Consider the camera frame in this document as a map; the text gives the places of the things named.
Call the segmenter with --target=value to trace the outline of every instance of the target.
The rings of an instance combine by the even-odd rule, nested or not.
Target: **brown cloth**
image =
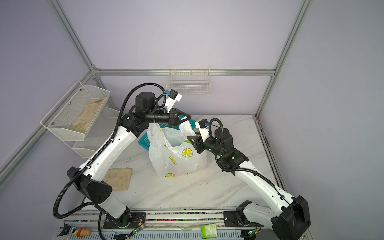
[[[132,176],[132,168],[112,168],[108,170],[103,181],[108,183],[113,191],[128,190]]]
[[[73,122],[70,130],[85,133],[92,123],[96,113],[101,108],[105,98],[106,97],[93,99],[87,105],[85,105],[80,116],[78,116]]]

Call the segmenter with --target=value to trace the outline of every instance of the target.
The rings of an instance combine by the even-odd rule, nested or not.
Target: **white plastic bag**
[[[196,134],[189,121],[179,125],[180,130],[160,128],[158,123],[150,123],[147,130],[149,159],[158,176],[175,177],[191,174],[204,169],[207,165],[207,153],[198,154],[187,136]]]

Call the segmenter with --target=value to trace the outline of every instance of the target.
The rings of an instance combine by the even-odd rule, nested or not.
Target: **marble table surface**
[[[192,116],[197,121],[204,118],[208,121],[219,118],[233,136],[235,148],[275,182],[252,115]],[[267,206],[245,182],[229,172],[222,172],[211,153],[207,154],[207,166],[201,171],[178,177],[157,176],[148,151],[138,144],[138,139],[111,167],[132,168],[128,190],[114,191],[131,210],[233,209],[245,200]]]

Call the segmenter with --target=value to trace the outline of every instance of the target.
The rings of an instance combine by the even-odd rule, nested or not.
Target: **blue basket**
[[[195,128],[195,120],[189,120],[189,123],[192,126],[192,129]],[[160,128],[168,127],[168,124],[166,123],[159,123]],[[179,126],[174,126],[174,129],[180,130]],[[145,133],[140,139],[139,139],[139,145],[142,146],[143,148],[149,150],[149,139],[148,139],[148,134]]]

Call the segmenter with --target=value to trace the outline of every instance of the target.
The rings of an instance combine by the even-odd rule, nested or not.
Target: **white wire basket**
[[[75,86],[78,88],[77,91],[59,113],[50,122],[46,121],[50,112],[40,121],[44,127],[62,141],[84,141],[109,99],[110,91],[108,90],[96,86],[83,86],[80,82],[77,82]],[[91,113],[88,113],[87,121],[78,131],[77,128],[73,127],[73,124],[77,121],[78,125],[76,126],[81,126],[83,122],[78,117],[82,114],[84,107],[93,99],[100,99],[100,101]]]
[[[77,141],[73,147],[70,147],[83,158],[92,157],[111,136],[118,115],[119,111],[104,107],[84,141]]]
[[[209,65],[170,65],[167,90],[181,95],[210,95]]]

